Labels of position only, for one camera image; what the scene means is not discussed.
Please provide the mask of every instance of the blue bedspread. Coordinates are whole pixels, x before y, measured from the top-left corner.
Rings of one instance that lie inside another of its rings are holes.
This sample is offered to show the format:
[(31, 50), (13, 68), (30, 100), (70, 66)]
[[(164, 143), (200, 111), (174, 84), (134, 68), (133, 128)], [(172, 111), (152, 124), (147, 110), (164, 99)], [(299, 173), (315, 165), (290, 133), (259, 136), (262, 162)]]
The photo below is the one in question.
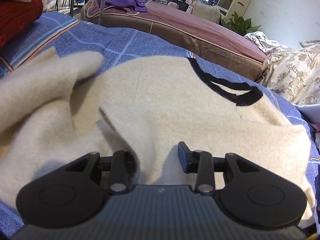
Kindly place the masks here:
[[(14, 71), (26, 60), (52, 46), (56, 48), (59, 56), (83, 50), (100, 52), (105, 59), (96, 75), (136, 57), (153, 55), (190, 57), (189, 51), (151, 34), (129, 28), (104, 28), (78, 21), (64, 14), (50, 12), (43, 14), (36, 22), (29, 25), (20, 37), (10, 41), (0, 50), (0, 78)], [(301, 117), (300, 112), (270, 90), (219, 65), (207, 62), (199, 57), (196, 57), (196, 60), (204, 71), (215, 77), (232, 82), (247, 82), (250, 85), (258, 86), (292, 124), (302, 124), (306, 128), (311, 141), (306, 176), (313, 187), (318, 202), (320, 199), (318, 178), (320, 156), (311, 137), (308, 123)], [(288, 162), (290, 160), (283, 156), (283, 161)], [(315, 220), (319, 232), (316, 212)], [(0, 230), (7, 236), (11, 236), (22, 226), (19, 216), (0, 202)]]

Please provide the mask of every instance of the bed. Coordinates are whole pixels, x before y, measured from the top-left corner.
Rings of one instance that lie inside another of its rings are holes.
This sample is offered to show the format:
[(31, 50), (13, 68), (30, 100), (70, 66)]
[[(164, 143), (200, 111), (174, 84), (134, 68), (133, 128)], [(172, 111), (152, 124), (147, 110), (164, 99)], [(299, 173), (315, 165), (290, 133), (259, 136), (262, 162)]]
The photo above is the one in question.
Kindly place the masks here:
[[(83, 6), (81, 19), (98, 23), (96, 1), (90, 0)], [(151, 1), (146, 7), (148, 11), (138, 15), (128, 15), (123, 9), (108, 8), (101, 24), (154, 34), (252, 81), (262, 76), (265, 70), (262, 63), (266, 55), (244, 37), (223, 26), (157, 2)]]
[[(44, 13), (36, 22), (29, 25), (21, 36), (8, 42), (0, 50), (0, 78), (16, 70), (23, 62), (35, 57), (38, 53), (51, 46), (56, 48), (59, 56), (84, 50), (100, 52), (104, 56), (104, 62), (95, 75), (99, 75), (120, 63), (137, 57), (152, 55), (191, 57), (193, 55), (192, 52), (186, 49), (174, 46), (159, 37), (145, 32), (130, 28), (104, 28), (103, 26), (70, 18), (61, 13), (50, 12)], [(314, 194), (318, 197), (320, 192), (318, 180), (320, 155), (310, 133), (309, 125), (300, 112), (288, 101), (269, 89), (220, 65), (208, 62), (199, 56), (195, 57), (199, 66), (215, 77), (224, 78), (232, 82), (247, 82), (252, 86), (257, 86), (292, 124), (302, 124), (306, 128), (311, 142), (306, 177), (312, 185)], [(317, 212), (314, 214), (319, 232)], [(10, 237), (22, 227), (23, 222), (16, 210), (0, 202), (0, 230)]]

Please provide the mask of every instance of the purple cloth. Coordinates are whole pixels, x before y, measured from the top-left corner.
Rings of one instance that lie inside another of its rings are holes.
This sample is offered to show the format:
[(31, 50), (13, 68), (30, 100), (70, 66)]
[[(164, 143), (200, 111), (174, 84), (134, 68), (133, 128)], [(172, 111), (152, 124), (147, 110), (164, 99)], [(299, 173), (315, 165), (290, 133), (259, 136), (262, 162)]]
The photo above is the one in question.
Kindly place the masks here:
[[(114, 6), (116, 8), (131, 8), (136, 12), (147, 12), (147, 8), (144, 6), (148, 0), (106, 0), (105, 8)], [(97, 0), (97, 4), (100, 8), (101, 0)]]

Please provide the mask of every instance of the floral pillow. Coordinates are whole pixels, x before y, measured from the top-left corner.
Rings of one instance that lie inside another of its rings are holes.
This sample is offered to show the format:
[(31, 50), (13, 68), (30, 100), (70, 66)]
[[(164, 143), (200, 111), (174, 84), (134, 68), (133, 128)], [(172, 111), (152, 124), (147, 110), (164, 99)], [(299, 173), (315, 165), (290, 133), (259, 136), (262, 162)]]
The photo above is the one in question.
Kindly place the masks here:
[(270, 54), (263, 86), (297, 105), (320, 103), (320, 44)]

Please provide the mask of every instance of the cream sweater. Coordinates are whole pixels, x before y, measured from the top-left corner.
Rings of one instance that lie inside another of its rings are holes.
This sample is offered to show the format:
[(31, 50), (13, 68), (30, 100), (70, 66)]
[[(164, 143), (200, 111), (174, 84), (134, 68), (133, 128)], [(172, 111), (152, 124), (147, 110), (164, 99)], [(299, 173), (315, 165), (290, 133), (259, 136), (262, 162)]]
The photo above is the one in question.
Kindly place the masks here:
[(194, 185), (196, 175), (184, 174), (177, 156), (184, 141), (217, 157), (237, 153), (299, 185), (308, 198), (300, 225), (314, 222), (308, 136), (257, 88), (166, 56), (131, 60), (74, 87), (102, 61), (95, 52), (58, 58), (51, 48), (0, 80), (0, 199), (7, 205), (15, 206), (25, 184), (91, 151), (129, 150), (138, 183)]

